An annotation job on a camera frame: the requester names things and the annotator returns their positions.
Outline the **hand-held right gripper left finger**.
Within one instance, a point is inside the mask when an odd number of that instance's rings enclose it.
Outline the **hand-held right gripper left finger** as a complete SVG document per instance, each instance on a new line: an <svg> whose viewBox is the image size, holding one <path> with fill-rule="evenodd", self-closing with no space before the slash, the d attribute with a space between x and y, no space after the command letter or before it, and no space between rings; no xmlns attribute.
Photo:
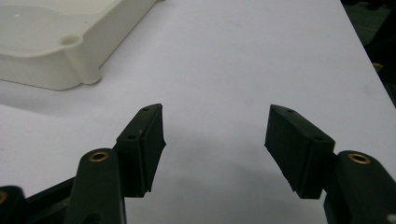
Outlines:
<svg viewBox="0 0 396 224"><path fill-rule="evenodd" d="M144 197L151 192L154 176L166 143L163 106L140 109L117 138L122 191L125 197Z"/></svg>

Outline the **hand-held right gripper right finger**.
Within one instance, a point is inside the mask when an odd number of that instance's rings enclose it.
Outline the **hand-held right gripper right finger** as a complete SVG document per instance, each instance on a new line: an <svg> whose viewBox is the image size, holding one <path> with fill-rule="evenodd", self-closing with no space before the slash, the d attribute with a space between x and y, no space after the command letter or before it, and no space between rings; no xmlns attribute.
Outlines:
<svg viewBox="0 0 396 224"><path fill-rule="evenodd" d="M270 105L267 150L302 199L319 199L335 141L297 111Z"/></svg>

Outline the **white plastic tray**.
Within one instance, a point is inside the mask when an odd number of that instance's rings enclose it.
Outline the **white plastic tray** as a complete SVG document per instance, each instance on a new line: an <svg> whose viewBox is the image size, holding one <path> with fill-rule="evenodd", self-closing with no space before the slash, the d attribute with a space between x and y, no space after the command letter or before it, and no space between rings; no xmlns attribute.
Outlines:
<svg viewBox="0 0 396 224"><path fill-rule="evenodd" d="M159 0L0 0L0 80L49 90L90 85Z"/></svg>

